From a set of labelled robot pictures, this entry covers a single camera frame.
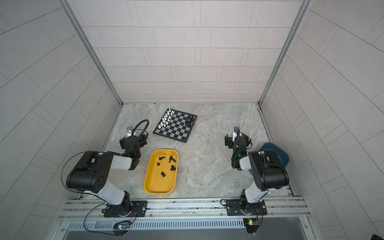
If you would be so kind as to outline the yellow plastic tray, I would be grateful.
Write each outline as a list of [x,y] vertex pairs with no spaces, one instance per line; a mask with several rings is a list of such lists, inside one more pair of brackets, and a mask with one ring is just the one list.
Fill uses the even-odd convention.
[[176,185],[179,155],[175,150],[156,150],[152,153],[144,190],[150,195],[168,195]]

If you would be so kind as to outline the black white chess board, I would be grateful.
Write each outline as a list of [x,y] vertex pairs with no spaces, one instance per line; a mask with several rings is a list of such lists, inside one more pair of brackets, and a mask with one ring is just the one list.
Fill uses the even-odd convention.
[[197,117],[197,115],[168,108],[153,134],[186,143]]

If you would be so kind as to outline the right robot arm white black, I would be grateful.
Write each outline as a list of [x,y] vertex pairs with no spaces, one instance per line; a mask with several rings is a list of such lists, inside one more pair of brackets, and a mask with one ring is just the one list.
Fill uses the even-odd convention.
[[251,139],[241,132],[234,132],[224,138],[225,146],[233,150],[231,166],[238,171],[249,170],[253,175],[252,184],[242,191],[237,203],[227,200],[229,215],[267,214],[263,198],[271,191],[279,190],[289,184],[286,165],[289,156],[273,143],[265,143],[258,151],[248,152]]

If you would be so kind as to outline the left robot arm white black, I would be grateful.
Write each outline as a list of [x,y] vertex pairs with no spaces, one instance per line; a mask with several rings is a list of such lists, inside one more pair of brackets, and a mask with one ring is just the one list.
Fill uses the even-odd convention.
[[95,196],[106,203],[105,217],[137,217],[139,213],[131,202],[130,194],[120,190],[108,180],[111,169],[133,171],[140,162],[140,148],[147,144],[146,132],[150,121],[140,121],[127,130],[128,136],[120,139],[124,153],[80,152],[81,158],[62,185],[70,192]]

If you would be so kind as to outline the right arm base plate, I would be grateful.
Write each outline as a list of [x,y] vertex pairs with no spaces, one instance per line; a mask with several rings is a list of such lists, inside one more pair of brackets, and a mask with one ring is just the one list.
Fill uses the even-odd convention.
[[265,201],[250,204],[246,200],[225,199],[228,216],[265,216],[268,214]]

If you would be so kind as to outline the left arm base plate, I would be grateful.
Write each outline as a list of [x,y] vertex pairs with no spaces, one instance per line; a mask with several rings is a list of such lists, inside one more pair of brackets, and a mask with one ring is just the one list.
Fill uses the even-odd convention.
[[102,213],[105,218],[135,218],[144,217],[146,213],[147,201],[131,201],[129,204],[107,205]]

